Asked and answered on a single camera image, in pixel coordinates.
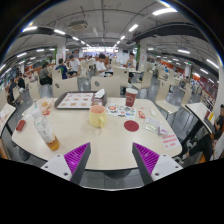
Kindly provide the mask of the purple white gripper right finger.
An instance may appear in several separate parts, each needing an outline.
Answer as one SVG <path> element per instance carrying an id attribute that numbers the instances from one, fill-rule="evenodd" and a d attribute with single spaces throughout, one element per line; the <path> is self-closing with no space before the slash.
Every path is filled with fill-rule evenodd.
<path id="1" fill-rule="evenodd" d="M 137 143 L 133 144 L 132 153 L 145 185 L 182 169 L 169 155 L 159 155 Z"/>

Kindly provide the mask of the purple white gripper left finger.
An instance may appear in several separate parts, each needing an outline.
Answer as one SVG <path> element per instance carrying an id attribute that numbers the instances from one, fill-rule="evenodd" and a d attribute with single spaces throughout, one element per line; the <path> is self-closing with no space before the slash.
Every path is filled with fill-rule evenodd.
<path id="1" fill-rule="evenodd" d="M 65 155 L 56 154 L 42 166 L 42 169 L 79 185 L 90 154 L 91 145 L 86 143 Z"/>

